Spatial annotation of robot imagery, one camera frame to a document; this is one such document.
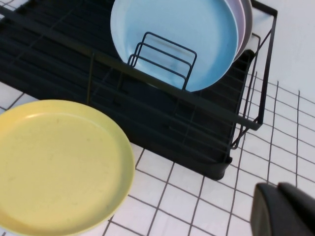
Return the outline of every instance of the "grout line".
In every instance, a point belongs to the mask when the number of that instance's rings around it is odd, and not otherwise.
[[[192,219],[191,219],[191,223],[190,223],[190,226],[189,226],[188,236],[190,236],[190,233],[191,233],[192,224],[193,224],[193,220],[195,219],[195,215],[196,215],[196,211],[197,211],[197,206],[198,206],[198,204],[199,204],[199,200],[200,200],[200,197],[201,197],[201,192],[202,192],[202,187],[203,187],[204,181],[205,181],[205,177],[202,178],[202,182],[201,182],[201,186],[200,186],[199,195],[198,195],[198,198],[197,198],[197,202],[196,202],[195,209],[193,210]]]
[[[136,231],[134,231],[134,230],[132,230],[132,229],[129,229],[129,228],[127,228],[127,227],[125,227],[125,226],[123,226],[123,225],[121,225],[121,224],[118,224],[118,223],[115,222],[115,221],[112,221],[112,223],[115,224],[115,225],[118,225],[119,227],[122,227],[122,228],[125,229],[125,230],[128,230],[128,231],[130,231],[130,232],[133,232],[133,233],[136,234],[136,235],[144,236],[144,235],[142,235],[142,234],[140,234],[140,233],[138,233],[138,232],[136,232]]]
[[[128,194],[128,196],[131,197],[131,198],[133,198],[133,199],[135,199],[135,200],[137,200],[137,201],[139,201],[139,202],[141,202],[141,203],[143,203],[143,204],[145,204],[145,205],[148,205],[148,206],[150,206],[150,207],[152,207],[152,208],[154,208],[154,209],[156,209],[156,210],[159,210],[159,211],[161,211],[161,212],[163,212],[163,213],[165,213],[165,214],[167,214],[167,215],[169,215],[169,216],[171,216],[171,217],[173,217],[173,218],[175,218],[175,219],[177,219],[177,220],[180,220],[180,221],[182,221],[183,223],[186,223],[186,224],[190,225],[191,227],[198,228],[197,226],[193,225],[193,219],[192,219],[191,223],[189,223],[189,222],[187,222],[187,221],[185,221],[185,220],[183,220],[183,219],[181,219],[181,218],[179,218],[179,217],[177,217],[177,216],[174,216],[174,215],[172,215],[171,213],[168,213],[167,211],[162,210],[162,209],[158,208],[157,206],[154,206],[154,205],[152,205],[152,204],[150,204],[150,203],[147,203],[147,202],[145,202],[144,200],[141,200],[141,199],[139,199],[139,198],[137,198],[137,197],[135,197],[135,196],[132,196],[132,195],[130,195],[130,194]],[[216,207],[216,208],[218,208],[218,209],[220,209],[220,210],[222,210],[222,211],[225,211],[225,212],[227,212],[227,213],[230,213],[228,210],[225,210],[225,209],[223,209],[223,208],[221,208],[221,207],[219,207],[219,206],[217,206],[217,205],[214,205],[213,203],[211,203],[211,202],[209,202],[209,201],[207,201],[207,200],[204,200],[204,199],[202,199],[202,198],[199,198],[199,200],[204,201],[205,203],[207,203],[207,204],[209,204],[209,205],[212,205],[212,206],[214,206],[214,207]],[[232,213],[232,215],[234,215],[234,216],[236,216],[236,217],[238,217],[238,218],[240,218],[240,219],[242,219],[242,220],[248,222],[248,220],[243,219],[242,217],[240,217],[240,216],[238,216],[238,215],[236,215],[236,214],[234,214],[234,213]]]
[[[284,170],[286,170],[286,171],[289,171],[289,172],[291,172],[291,173],[293,173],[293,174],[295,174],[295,172],[294,171],[292,171],[292,170],[289,170],[289,169],[287,169],[287,168],[285,168],[285,167],[283,167],[283,166],[281,166],[281,165],[279,165],[279,164],[277,164],[277,163],[274,163],[274,162],[270,162],[271,164],[273,164],[273,165],[275,165],[275,166],[278,166],[278,167],[280,167],[281,169],[284,169]]]
[[[301,142],[303,142],[303,143],[305,143],[305,144],[307,144],[307,145],[309,145],[309,146],[315,148],[315,146],[314,146],[313,144],[309,144],[309,143],[305,142],[304,140],[299,139],[299,141],[301,141]]]
[[[248,172],[248,171],[246,171],[246,170],[244,170],[244,169],[242,169],[242,168],[238,168],[237,166],[234,166],[234,167],[236,167],[237,169],[240,169],[241,171],[246,172],[247,174],[250,174],[250,175],[252,175],[252,176],[255,176],[255,177],[257,177],[257,178],[259,178],[259,179],[261,179],[261,180],[263,180],[263,181],[267,181],[266,179],[264,179],[264,178],[261,177],[261,176],[255,175],[255,174],[253,174],[253,173],[251,173],[251,172]]]
[[[150,227],[149,227],[149,230],[148,230],[147,236],[149,236],[150,231],[151,231],[152,226],[153,226],[153,223],[154,223],[154,220],[155,220],[155,218],[156,218],[156,216],[157,216],[158,209],[159,209],[159,206],[161,205],[162,198],[163,198],[163,196],[164,196],[164,193],[165,193],[165,190],[166,190],[166,187],[167,187],[167,183],[169,182],[169,179],[170,179],[170,177],[171,177],[171,174],[172,174],[172,171],[173,171],[174,165],[175,165],[175,162],[173,162],[172,168],[171,168],[171,170],[170,170],[170,172],[169,172],[169,174],[168,174],[167,181],[166,181],[166,183],[165,183],[165,186],[164,186],[164,189],[163,189],[162,195],[161,195],[161,197],[160,197],[160,199],[159,199],[159,202],[158,202],[158,205],[157,205],[157,209],[156,209],[156,211],[155,211],[155,213],[154,213],[154,216],[153,216],[152,222],[151,222],[151,224],[150,224]]]
[[[308,160],[308,159],[305,159],[304,157],[302,157],[302,156],[298,156],[299,158],[301,158],[301,159],[303,159],[303,160],[305,160],[305,161],[307,161],[307,162],[309,162],[309,163],[312,163],[312,164],[314,164],[315,165],[315,163],[314,162],[312,162],[312,161],[310,161],[310,160]]]
[[[141,152],[141,154],[140,154],[140,156],[139,156],[139,159],[137,160],[137,163],[136,163],[136,166],[135,166],[135,168],[137,169],[137,166],[138,166],[138,164],[139,164],[139,162],[140,162],[140,159],[142,158],[142,155],[143,155],[143,153],[144,153],[144,148],[142,148],[142,152]]]
[[[280,101],[280,100],[277,100],[277,101],[280,102],[280,103],[282,103],[282,104],[285,104],[285,105],[287,105],[288,107],[291,107],[291,108],[293,108],[293,109],[296,110],[296,107],[293,107],[293,106],[291,106],[291,105],[289,105],[289,104],[286,104],[285,102],[282,102],[282,101]]]
[[[279,89],[279,81],[277,82],[276,99],[275,99],[275,104],[274,104],[274,120],[273,120],[273,123],[272,123],[272,131],[271,131],[271,139],[270,139],[269,160],[268,160],[268,172],[267,172],[267,183],[269,183],[270,162],[271,162],[271,148],[272,148],[272,139],[273,139],[274,130],[275,130],[276,106],[277,106],[277,102],[278,102],[278,100],[277,100],[278,89]]]
[[[299,154],[299,108],[300,108],[300,91],[297,100],[297,127],[296,127],[296,166],[295,166],[295,187],[297,187],[297,165],[298,165],[298,154]]]
[[[142,171],[142,170],[139,170],[139,169],[136,169],[137,171],[139,171],[139,172],[141,172],[141,173],[143,173],[143,174],[146,174],[146,175],[148,175],[148,176],[150,176],[150,177],[152,177],[152,178],[155,178],[155,179],[157,179],[157,180],[160,180],[160,181],[162,181],[163,183],[166,183],[166,181],[165,180],[162,180],[162,179],[160,179],[160,178],[158,178],[158,177],[155,177],[155,176],[153,176],[153,175],[151,175],[151,174],[149,174],[149,173],[146,173],[146,172],[144,172],[144,171]],[[226,186],[226,187],[228,187],[228,188],[231,188],[231,189],[233,189],[233,190],[235,190],[235,188],[233,188],[233,187],[231,187],[231,186],[229,186],[229,185],[227,185],[227,184],[225,184],[225,183],[222,183],[222,182],[220,182],[220,181],[218,181],[218,183],[220,183],[220,184],[222,184],[222,185],[224,185],[224,186]],[[182,189],[181,187],[178,187],[178,186],[176,186],[176,185],[174,185],[174,184],[172,184],[172,183],[167,183],[168,185],[170,185],[170,186],[173,186],[174,188],[177,188],[177,189],[179,189],[179,190],[182,190],[183,192],[185,192],[185,193],[187,193],[187,194],[189,194],[189,195],[192,195],[192,196],[194,196],[194,197],[196,197],[196,198],[199,198],[197,195],[195,195],[195,194],[193,194],[193,193],[191,193],[191,192],[189,192],[189,191],[187,191],[187,190],[185,190],[185,189]],[[250,195],[250,194],[248,194],[248,193],[245,193],[245,192],[243,192],[243,191],[241,191],[241,190],[237,190],[238,192],[240,192],[240,193],[244,193],[244,194],[246,194],[246,195],[248,195],[249,197],[252,197],[252,195]]]
[[[305,126],[305,125],[303,125],[303,124],[299,124],[299,126],[304,127],[304,128],[306,128],[306,129],[308,129],[308,130],[310,130],[310,131],[315,132],[315,129],[309,128],[309,127],[307,127],[307,126]]]
[[[232,215],[235,216],[235,217],[237,217],[237,218],[239,218],[240,220],[244,220],[244,221],[247,222],[247,223],[251,223],[249,220],[243,219],[242,217],[240,217],[240,216],[238,216],[238,215],[236,215],[236,214],[233,214],[233,213],[232,213]]]
[[[113,218],[114,218],[114,216],[110,217],[110,219],[108,220],[108,223],[107,223],[107,225],[106,225],[106,228],[105,228],[105,230],[104,230],[102,236],[105,236],[105,234],[106,234],[106,232],[107,232],[107,230],[108,230],[108,227],[109,227],[110,223],[112,223],[112,221],[113,221]]]
[[[11,107],[13,107],[14,104],[15,104],[23,95],[24,95],[24,93],[22,93],[20,96],[18,96],[18,98],[14,100],[14,102],[8,107],[7,110],[9,110]]]
[[[293,95],[295,95],[295,96],[299,96],[299,95],[300,95],[300,94],[297,95],[297,94],[295,94],[295,93],[293,93],[293,92],[291,92],[291,91],[289,91],[289,90],[286,90],[285,88],[282,88],[282,87],[280,87],[280,86],[279,86],[279,88],[282,89],[282,90],[284,90],[284,91],[286,91],[286,92],[288,92],[288,93],[291,93],[291,94],[293,94]]]
[[[231,206],[231,211],[229,212],[229,218],[228,218],[228,223],[227,223],[227,228],[226,228],[226,236],[228,235],[228,230],[230,228],[230,223],[231,223],[231,218],[232,218],[232,212],[233,212],[233,207],[234,207],[234,202],[235,202],[235,196],[236,196],[236,188],[237,188],[237,181],[238,181],[238,175],[240,172],[240,166],[241,166],[241,160],[242,160],[242,153],[243,153],[243,148],[244,148],[244,143],[246,139],[246,134],[244,135],[242,147],[241,147],[241,152],[240,152],[240,159],[238,161],[238,167],[237,167],[237,173],[236,173],[236,181],[235,181],[235,187],[234,187],[234,193],[233,193],[233,200],[232,200],[232,206]]]
[[[315,102],[312,102],[311,100],[308,100],[307,98],[304,98],[304,97],[302,97],[301,95],[300,95],[300,98],[302,98],[302,99],[304,99],[304,100],[306,100],[306,101],[308,101],[308,102],[310,102],[310,103],[313,103],[313,104],[315,105]]]

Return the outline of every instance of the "white tiled countertop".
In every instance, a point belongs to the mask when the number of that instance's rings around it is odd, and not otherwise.
[[[231,151],[220,181],[131,144],[136,173],[129,196],[109,221],[82,235],[250,236],[257,183],[285,181],[315,197],[315,103],[279,83],[269,84],[267,94],[265,124]],[[254,90],[250,116],[257,95]],[[35,100],[0,83],[0,113]]]

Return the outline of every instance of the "stacked plates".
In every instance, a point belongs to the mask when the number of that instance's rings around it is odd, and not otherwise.
[[[115,0],[111,13],[122,61],[188,91],[218,81],[251,32],[250,0]]]

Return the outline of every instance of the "black object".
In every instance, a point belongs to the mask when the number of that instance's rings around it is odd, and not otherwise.
[[[15,12],[0,6],[5,16],[0,21],[0,80],[38,99],[87,103],[117,122],[132,142],[207,177],[222,178],[231,148],[263,122],[277,11],[253,0],[253,7],[274,16],[262,41],[253,34],[257,51],[245,51],[221,80],[190,93],[132,68],[132,58],[130,65],[120,61],[110,33],[112,4],[31,0]],[[258,52],[269,37],[259,114],[253,121],[245,118],[250,89],[244,116],[238,113],[249,66],[254,60],[252,88]],[[237,123],[241,130],[233,140]]]
[[[289,183],[255,188],[253,236],[314,236],[315,200]]]

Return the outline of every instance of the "white tile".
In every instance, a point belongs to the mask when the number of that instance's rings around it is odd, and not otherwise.
[[[252,236],[251,225],[237,218],[236,216],[231,217],[230,227],[228,229],[228,236]]]
[[[108,221],[105,221],[101,224],[99,224],[98,226],[96,226],[94,229],[91,229],[85,233],[79,234],[77,236],[102,236],[106,226],[108,224]]]
[[[198,196],[202,183],[202,175],[175,164],[169,183]]]
[[[138,236],[138,235],[112,223],[109,225],[105,236]]]
[[[264,182],[266,181],[240,170],[238,173],[236,189],[253,196],[256,184]]]
[[[305,178],[315,181],[315,164],[298,158],[297,173]]]
[[[245,108],[245,100],[242,99],[241,101],[241,106],[240,106],[240,110],[239,110],[239,115],[242,116],[243,115],[243,112],[244,112],[244,108]]]
[[[237,168],[234,166],[229,166],[225,170],[224,177],[219,180],[219,182],[224,183],[232,188],[235,187],[235,181],[236,181],[236,175],[237,175]]]
[[[315,130],[315,118],[299,111],[299,124]]]
[[[273,85],[271,83],[268,83],[268,87],[267,87],[267,95],[275,98],[276,97],[276,93],[277,93],[277,86]]]
[[[276,114],[286,117],[293,122],[297,122],[297,109],[290,107],[282,102],[277,101]]]
[[[145,150],[137,168],[166,181],[172,164],[170,160]]]
[[[209,236],[209,234],[195,228],[195,227],[192,227],[191,228],[191,231],[190,231],[190,236]]]
[[[140,155],[143,151],[143,148],[136,145],[136,144],[133,144],[133,143],[130,143],[131,144],[131,148],[132,148],[132,151],[133,151],[133,156],[134,156],[134,164],[136,165],[139,158],[140,158]]]
[[[234,190],[217,181],[205,178],[203,183],[201,198],[223,208],[224,210],[231,210],[233,202]]]
[[[265,109],[273,112],[275,109],[275,99],[269,96],[266,97]]]
[[[252,213],[252,200],[253,198],[250,196],[236,191],[233,205],[233,214],[249,221],[251,219]]]
[[[248,93],[248,86],[245,86],[244,91],[243,91],[243,96],[242,96],[244,100],[246,100],[247,98],[247,93]]]
[[[267,179],[268,161],[256,157],[248,152],[243,152],[241,159],[241,169],[255,174],[263,179]]]
[[[272,127],[268,125],[262,125],[257,131],[251,130],[249,133],[256,135],[257,137],[270,143],[272,135]]]
[[[129,194],[157,207],[164,187],[165,183],[161,180],[136,171]]]
[[[294,123],[279,115],[275,116],[275,128],[293,137],[296,137],[297,135],[297,123]]]
[[[279,146],[291,153],[296,153],[296,139],[276,129],[274,130],[272,144]]]
[[[315,183],[305,179],[303,177],[297,177],[297,187],[303,192],[310,195],[312,198],[315,198]]]
[[[288,182],[295,186],[296,174],[271,163],[269,170],[269,181],[273,184],[278,184],[279,182]]]
[[[27,94],[23,94],[22,97],[20,97],[19,100],[16,101],[16,103],[14,103],[14,105],[12,106],[12,108],[14,107],[18,107],[20,105],[23,105],[25,103],[29,103],[29,102],[35,102],[35,101],[38,101],[38,99],[32,97],[32,96],[29,96]]]
[[[3,235],[4,232],[5,232],[5,231],[0,228],[0,235]]]
[[[15,88],[12,88],[0,82],[0,106],[8,109],[12,103],[22,94]]]
[[[168,185],[159,208],[190,223],[196,203],[196,197]]]
[[[261,92],[258,90],[252,90],[252,97],[250,98],[252,100],[252,103],[259,105],[260,104],[260,97],[261,97]]]
[[[232,165],[238,166],[240,155],[241,155],[241,149],[239,147],[235,150],[231,150],[230,157],[232,157]]]
[[[146,235],[155,211],[153,207],[127,197],[123,205],[115,213],[113,221]]]
[[[309,161],[315,163],[315,147],[306,144],[305,142],[299,141],[298,142],[298,156],[301,156]]]
[[[200,200],[193,225],[216,236],[225,236],[228,219],[229,213]]]
[[[270,144],[252,134],[246,134],[244,150],[269,160]]]
[[[307,144],[315,146],[315,131],[312,131],[303,126],[299,126],[299,140],[302,140]]]
[[[8,233],[8,232],[6,232],[5,236],[17,236],[17,235],[15,235],[15,234],[13,234],[13,233]]]
[[[271,147],[271,162],[274,162],[288,170],[296,172],[296,155],[276,146]]]
[[[258,91],[261,91],[261,89],[262,89],[262,80],[261,79],[259,79],[259,78],[256,78],[255,79],[255,77],[254,77],[254,83],[255,83],[255,85],[254,85],[254,87],[255,87],[255,89],[256,90],[258,90]]]
[[[300,98],[299,110],[315,117],[315,104],[305,100],[302,97]]]
[[[150,236],[186,236],[188,232],[189,224],[158,211],[150,231]]]
[[[288,92],[282,88],[278,89],[277,100],[289,104],[292,107],[297,108],[297,104],[299,101],[298,95],[295,95],[291,92]]]
[[[252,120],[254,120],[258,116],[258,113],[259,113],[259,106],[252,103],[249,109],[249,114]]]
[[[273,122],[274,122],[274,113],[268,111],[268,110],[265,110],[265,113],[264,113],[264,124],[268,124],[268,125],[273,125]]]

